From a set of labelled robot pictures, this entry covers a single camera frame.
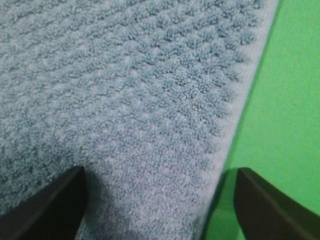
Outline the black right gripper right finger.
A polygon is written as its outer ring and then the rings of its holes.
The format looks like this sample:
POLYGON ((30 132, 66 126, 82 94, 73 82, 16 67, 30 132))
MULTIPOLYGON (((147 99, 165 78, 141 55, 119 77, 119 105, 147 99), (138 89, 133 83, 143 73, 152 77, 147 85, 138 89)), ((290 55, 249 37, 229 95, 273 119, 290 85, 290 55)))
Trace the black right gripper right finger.
POLYGON ((255 171, 237 169, 233 205, 247 240, 318 240, 320 216, 255 171))

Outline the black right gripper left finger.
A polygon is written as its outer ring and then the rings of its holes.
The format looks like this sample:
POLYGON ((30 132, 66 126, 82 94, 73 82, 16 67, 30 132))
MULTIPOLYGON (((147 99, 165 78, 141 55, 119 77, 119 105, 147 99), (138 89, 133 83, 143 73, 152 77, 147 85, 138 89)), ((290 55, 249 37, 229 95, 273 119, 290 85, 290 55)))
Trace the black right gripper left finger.
POLYGON ((73 240, 86 211, 86 174, 74 166, 0 217, 2 240, 73 240))

